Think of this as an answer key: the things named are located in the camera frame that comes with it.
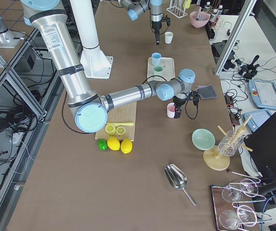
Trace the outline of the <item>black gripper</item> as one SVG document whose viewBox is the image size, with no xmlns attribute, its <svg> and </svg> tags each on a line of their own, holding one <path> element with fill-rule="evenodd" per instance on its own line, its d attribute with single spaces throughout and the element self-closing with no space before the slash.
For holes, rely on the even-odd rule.
<svg viewBox="0 0 276 231">
<path fill-rule="evenodd" d="M 183 98 L 179 98 L 177 96 L 173 97 L 173 102 L 174 102 L 174 105 L 175 105 L 174 118 L 180 118 L 181 113 L 182 113 L 181 106 L 184 105 L 187 101 L 188 101 L 187 96 L 184 96 Z"/>
<path fill-rule="evenodd" d="M 162 23 L 161 21 L 155 22 L 151 21 L 151 29 L 153 33 L 155 34 L 155 39 L 156 39 L 156 45 L 160 44 L 160 29 L 162 28 Z"/>
</svg>

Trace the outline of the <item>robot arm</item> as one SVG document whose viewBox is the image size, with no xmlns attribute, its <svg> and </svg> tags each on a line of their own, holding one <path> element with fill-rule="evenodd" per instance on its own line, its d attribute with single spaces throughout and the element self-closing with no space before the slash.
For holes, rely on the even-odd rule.
<svg viewBox="0 0 276 231">
<path fill-rule="evenodd" d="M 114 108 L 157 96 L 160 100 L 182 100 L 195 81 L 191 69 L 183 69 L 169 81 L 150 81 L 126 90 L 98 95 L 89 78 L 108 79 L 113 58 L 100 49 L 92 4 L 88 0 L 70 2 L 83 51 L 78 55 L 66 26 L 67 13 L 60 0 L 24 0 L 25 23 L 41 33 L 46 47 L 68 93 L 68 106 L 76 126 L 86 132 L 101 130 Z"/>
<path fill-rule="evenodd" d="M 132 21 L 137 20 L 148 10 L 151 13 L 151 28 L 154 29 L 156 44 L 160 44 L 160 29 L 162 28 L 163 12 L 162 0 L 141 0 L 134 3 L 131 0 L 118 0 L 119 6 L 127 10 L 127 14 Z"/>
</svg>

